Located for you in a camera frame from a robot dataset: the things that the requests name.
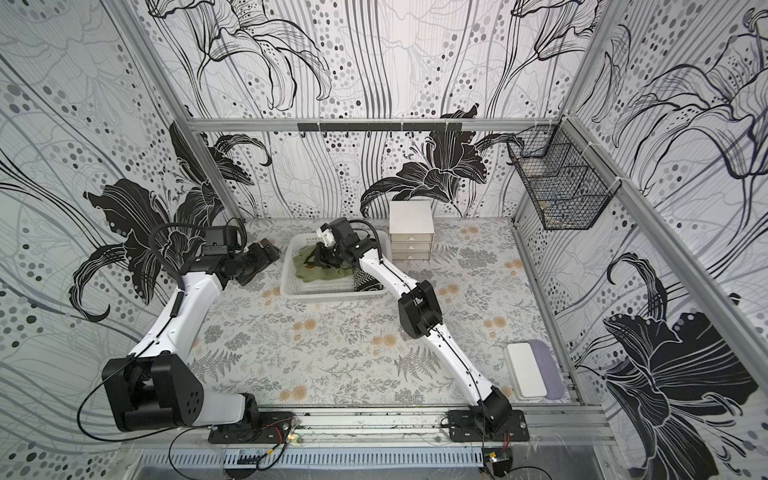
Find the black white patterned knit scarf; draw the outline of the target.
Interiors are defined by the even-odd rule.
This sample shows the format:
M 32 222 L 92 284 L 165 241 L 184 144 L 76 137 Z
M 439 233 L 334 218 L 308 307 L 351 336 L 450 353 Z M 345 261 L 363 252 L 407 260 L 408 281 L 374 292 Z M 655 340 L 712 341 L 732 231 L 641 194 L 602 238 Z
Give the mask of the black white patterned knit scarf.
M 353 287 L 355 292 L 373 292 L 384 289 L 384 286 L 376 277 L 362 269 L 354 270 Z

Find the white plastic perforated basket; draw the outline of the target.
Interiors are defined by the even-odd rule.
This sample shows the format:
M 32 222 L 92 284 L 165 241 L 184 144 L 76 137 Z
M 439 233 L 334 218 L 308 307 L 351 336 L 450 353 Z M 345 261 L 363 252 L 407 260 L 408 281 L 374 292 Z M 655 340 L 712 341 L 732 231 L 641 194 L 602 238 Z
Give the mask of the white plastic perforated basket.
M 284 263 L 281 275 L 281 294 L 290 300 L 304 303 L 345 302 L 376 299 L 387 294 L 381 287 L 379 290 L 356 291 L 352 275 L 333 280 L 314 280 L 304 282 L 297 276 L 297 266 L 293 259 L 303 247 L 314 248 L 319 238 L 314 232 L 294 235 L 284 252 Z

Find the green knit scarf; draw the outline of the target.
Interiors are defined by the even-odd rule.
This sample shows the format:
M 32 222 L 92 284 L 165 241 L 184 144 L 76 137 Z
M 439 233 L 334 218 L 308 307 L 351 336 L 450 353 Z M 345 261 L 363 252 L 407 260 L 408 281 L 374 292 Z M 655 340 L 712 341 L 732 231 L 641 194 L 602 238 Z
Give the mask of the green knit scarf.
M 335 281 L 354 275 L 356 268 L 348 263 L 342 263 L 340 266 L 313 266 L 307 268 L 308 281 Z
M 311 283 L 326 279 L 326 270 L 314 264 L 316 245 L 306 245 L 298 250 L 293 257 L 295 277 L 303 283 Z

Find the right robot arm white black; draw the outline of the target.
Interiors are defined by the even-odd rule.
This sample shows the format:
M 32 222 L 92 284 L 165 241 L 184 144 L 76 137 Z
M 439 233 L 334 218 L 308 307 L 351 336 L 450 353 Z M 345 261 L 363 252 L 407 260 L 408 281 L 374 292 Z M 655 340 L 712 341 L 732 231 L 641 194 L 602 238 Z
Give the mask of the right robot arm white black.
M 373 225 L 362 219 L 337 218 L 316 230 L 334 263 L 349 263 L 377 280 L 397 300 L 403 331 L 422 341 L 448 368 L 468 403 L 472 424 L 483 440 L 507 433 L 513 408 L 500 388 L 481 374 L 453 338 L 443 320 L 434 286 L 418 281 L 388 259 Z

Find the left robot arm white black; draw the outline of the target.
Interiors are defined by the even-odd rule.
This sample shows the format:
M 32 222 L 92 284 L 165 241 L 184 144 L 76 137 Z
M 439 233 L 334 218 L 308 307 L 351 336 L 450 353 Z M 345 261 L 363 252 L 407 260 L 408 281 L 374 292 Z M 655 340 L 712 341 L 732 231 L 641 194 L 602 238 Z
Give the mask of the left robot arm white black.
M 177 282 L 174 295 L 130 353 L 102 370 L 119 431 L 213 427 L 229 440 L 251 440 L 261 433 L 253 395 L 209 391 L 188 364 L 207 313 L 227 284 L 246 285 L 280 257 L 268 239 L 246 240 L 237 227 L 207 227 L 198 253 L 182 266 L 161 262 Z

